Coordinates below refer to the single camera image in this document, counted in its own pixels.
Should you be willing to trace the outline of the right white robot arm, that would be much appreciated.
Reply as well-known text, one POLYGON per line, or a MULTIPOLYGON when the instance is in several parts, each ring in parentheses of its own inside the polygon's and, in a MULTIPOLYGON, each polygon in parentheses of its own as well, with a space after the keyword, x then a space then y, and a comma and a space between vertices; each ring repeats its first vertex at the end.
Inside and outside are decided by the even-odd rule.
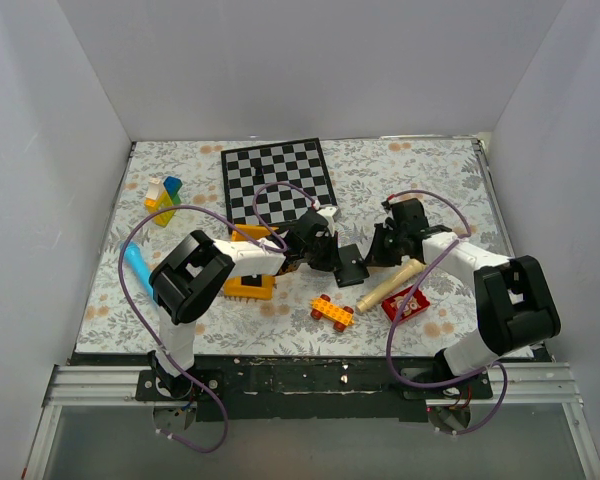
POLYGON ((429 374, 401 383, 455 397, 469 379, 506 354, 557 336, 561 321, 537 259, 507 257, 469 242, 444 225, 430 224, 416 198, 388 197, 388 216, 375 226, 365 259, 368 266, 395 266, 416 260, 427 272, 440 268, 473 292, 477 327, 434 357, 429 374))

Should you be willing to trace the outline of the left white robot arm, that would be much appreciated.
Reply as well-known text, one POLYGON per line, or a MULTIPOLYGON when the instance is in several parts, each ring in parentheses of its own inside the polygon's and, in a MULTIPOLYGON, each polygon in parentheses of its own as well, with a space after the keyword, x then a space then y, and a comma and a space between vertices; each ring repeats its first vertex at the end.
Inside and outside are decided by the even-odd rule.
POLYGON ((227 280, 279 276, 306 263, 333 272, 339 268, 335 206, 311 207, 290 228, 252 241, 214 240, 195 230, 149 277, 160 318, 162 345, 151 368, 168 398, 185 398, 193 386, 195 322, 209 309, 227 280))

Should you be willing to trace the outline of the black leather card holder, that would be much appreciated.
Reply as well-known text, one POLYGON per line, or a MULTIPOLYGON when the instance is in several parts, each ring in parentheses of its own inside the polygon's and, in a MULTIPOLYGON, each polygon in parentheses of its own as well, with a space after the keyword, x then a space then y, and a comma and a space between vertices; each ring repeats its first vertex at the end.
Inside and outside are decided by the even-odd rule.
POLYGON ((369 271, 356 244, 339 247, 337 254, 334 278, 339 288, 362 284, 369 277, 369 271))

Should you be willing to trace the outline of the yellow plastic bin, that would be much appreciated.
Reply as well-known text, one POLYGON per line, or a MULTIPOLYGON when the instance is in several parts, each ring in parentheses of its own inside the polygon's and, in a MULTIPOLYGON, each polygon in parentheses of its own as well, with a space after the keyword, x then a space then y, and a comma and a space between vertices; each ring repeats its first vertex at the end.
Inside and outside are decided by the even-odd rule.
MULTIPOLYGON (((238 224, 238 228, 256 240, 270 234, 263 226, 238 224)), ((274 286, 275 277, 270 275, 234 277, 225 282, 223 293, 231 298, 271 300, 274 286)))

